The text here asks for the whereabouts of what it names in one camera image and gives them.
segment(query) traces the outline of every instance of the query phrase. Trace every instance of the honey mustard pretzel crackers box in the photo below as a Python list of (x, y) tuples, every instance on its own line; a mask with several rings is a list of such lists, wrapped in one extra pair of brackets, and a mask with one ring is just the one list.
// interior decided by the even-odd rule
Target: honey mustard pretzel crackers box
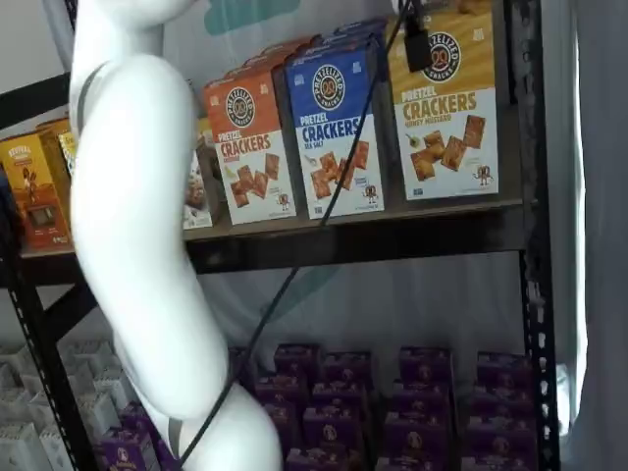
[[(408, 200), (498, 192), (491, 3), (425, 18), (433, 65), (408, 70), (405, 32), (389, 54), (394, 116)], [(392, 24), (387, 33), (391, 34)]]

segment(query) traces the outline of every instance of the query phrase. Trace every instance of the black cable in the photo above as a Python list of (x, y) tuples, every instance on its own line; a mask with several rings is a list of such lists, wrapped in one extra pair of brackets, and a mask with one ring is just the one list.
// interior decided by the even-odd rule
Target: black cable
[[(382, 61), (388, 57), (389, 52), (391, 51), (391, 48), (393, 47), (394, 39), (396, 38), (396, 35), (399, 32), (399, 28), (401, 27), (401, 24), (405, 20), (405, 15), (407, 14), (410, 3), (411, 3), (411, 0), (405, 0), (403, 9), (399, 12), (399, 17), (396, 23), (394, 24), (391, 37), (389, 39), (389, 42), (386, 45), (385, 54), (381, 58)], [(340, 191), (342, 190), (341, 183), (344, 182), (344, 179), (346, 178), (346, 174), (349, 171), (349, 168), (351, 166), (353, 155), (355, 154), (355, 149), (357, 147), (358, 140), (360, 139), (360, 135), (362, 134), (362, 129), (364, 128), (364, 122), (366, 121), (366, 115), (368, 114), (369, 106), (371, 105), (371, 101), (373, 99), (373, 93), (375, 92), (375, 85), (378, 79), (381, 79), (380, 74), (373, 74), (373, 78), (371, 78), (371, 84), (369, 86), (369, 92), (366, 95), (364, 108), (362, 109), (362, 114), (360, 116), (360, 122), (357, 126), (357, 130), (355, 131), (355, 138), (353, 139), (353, 143), (351, 144), (351, 150), (349, 151), (349, 156), (346, 159), (346, 163), (344, 164), (344, 168), (342, 169), (342, 173), (340, 174), (339, 184), (336, 186), (336, 190), (334, 191), (334, 195), (332, 196), (330, 205), (327, 207), (327, 211), (325, 211), (325, 215), (321, 219), (321, 223), (318, 226), (319, 228), (322, 228), (327, 224), (332, 214), (332, 210), (334, 209), (334, 206), (336, 205), (336, 201), (339, 198)], [(279, 288), (279, 290), (275, 294), (275, 297), (273, 297), (273, 301), (268, 306), (268, 309), (266, 310), (266, 313), (262, 316), (262, 319), (259, 321), (259, 324), (257, 325), (257, 328), (255, 329), (255, 332), (253, 333), (253, 336), (248, 342), (248, 346), (246, 347), (244, 354), (241, 356), (239, 363), (234, 368), (234, 370), (230, 373), (230, 376), (227, 378), (227, 382), (225, 383), (223, 390), (220, 392), (218, 399), (216, 399), (216, 403), (214, 404), (214, 407), (212, 407), (212, 410), (209, 413), (209, 416), (207, 417), (207, 419), (203, 423), (203, 426), (200, 428), (200, 430), (194, 437), (194, 440), (191, 441), (191, 443), (185, 450), (185, 453), (182, 455), (181, 457), (182, 468), (185, 462), (187, 461), (187, 459), (189, 458), (189, 456), (194, 451), (194, 448), (200, 442), (200, 439), (203, 437), (203, 434), (207, 431), (210, 424), (216, 417), (216, 414), (218, 414), (218, 411), (220, 410), (221, 406), (223, 405), (223, 403), (225, 403), (225, 400), (227, 399), (227, 395), (229, 394), (229, 391), (231, 390), (234, 383), (237, 381), (237, 378), (244, 371), (244, 367), (246, 366), (246, 364), (248, 363), (251, 357), (253, 349), (255, 348), (255, 344), (259, 340), (259, 337), (262, 335), (262, 331), (266, 327), (266, 324), (268, 324), (268, 321), (273, 317), (273, 314), (275, 313), (275, 309), (277, 309), (277, 306), (282, 300), (282, 297), (284, 297), (284, 294), (288, 290), (290, 283), (292, 283), (292, 280), (294, 280), (294, 277), (296, 276), (300, 268), (301, 267), (299, 265), (296, 265), (290, 270), (290, 273), (288, 274), (288, 276), (282, 283), (282, 286)]]

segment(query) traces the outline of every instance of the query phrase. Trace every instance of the sea salt pretzel crackers box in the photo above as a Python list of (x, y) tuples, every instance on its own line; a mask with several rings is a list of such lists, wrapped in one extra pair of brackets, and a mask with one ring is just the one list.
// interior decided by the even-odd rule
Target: sea salt pretzel crackers box
[(287, 67), (311, 219), (323, 217), (339, 184), (342, 190), (332, 216), (384, 210), (381, 149), (370, 106), (351, 165), (340, 181), (371, 78), (377, 73), (378, 47), (373, 39), (347, 43), (297, 58)]
[(232, 223), (295, 216), (298, 164), (288, 158), (295, 143), (283, 63), (262, 61), (227, 76), (204, 93)]
[[(392, 32), (389, 23), (388, 35)], [(389, 54), (408, 200), (498, 192), (491, 2), (425, 18), (433, 65), (411, 73), (399, 31)]]

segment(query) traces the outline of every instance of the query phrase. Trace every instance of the brand logo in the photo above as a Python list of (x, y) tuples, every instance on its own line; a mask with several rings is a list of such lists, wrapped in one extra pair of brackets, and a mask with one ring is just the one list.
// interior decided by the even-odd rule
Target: brand logo
[(430, 36), (432, 67), (423, 73), (431, 81), (443, 82), (451, 79), (460, 67), (462, 54), (455, 38), (446, 32), (435, 32)]
[(312, 80), (312, 93), (321, 108), (332, 111), (344, 98), (344, 78), (334, 66), (321, 66)]
[(227, 95), (227, 116), (239, 128), (246, 128), (255, 118), (255, 102), (248, 90), (236, 87)]

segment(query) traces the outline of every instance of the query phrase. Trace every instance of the orange cracker box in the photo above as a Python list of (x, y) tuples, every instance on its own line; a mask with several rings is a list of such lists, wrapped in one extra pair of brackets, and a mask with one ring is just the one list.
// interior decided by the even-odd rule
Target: orange cracker box
[(283, 64), (266, 61), (205, 86), (233, 224), (296, 215), (298, 163)]
[(406, 199), (497, 193), (491, 2), (474, 1), (469, 14), (431, 13), (425, 28), (431, 67), (408, 70), (403, 28), (389, 54)]
[(68, 245), (70, 178), (54, 132), (9, 137), (0, 141), (0, 157), (32, 248)]

